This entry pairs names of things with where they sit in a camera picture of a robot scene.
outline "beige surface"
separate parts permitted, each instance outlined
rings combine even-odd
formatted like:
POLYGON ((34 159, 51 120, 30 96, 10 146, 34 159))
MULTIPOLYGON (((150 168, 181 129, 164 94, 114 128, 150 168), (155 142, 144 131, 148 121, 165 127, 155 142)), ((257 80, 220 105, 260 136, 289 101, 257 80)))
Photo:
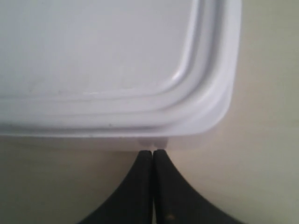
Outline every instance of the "beige surface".
MULTIPOLYGON (((191 185, 224 211, 250 224, 298 224, 299 1, 243 3, 229 113, 208 138, 169 139, 168 152, 191 185)), ((1 140, 2 224, 75 223, 114 191, 136 156, 95 149, 145 148, 136 140, 32 145, 1 140)))

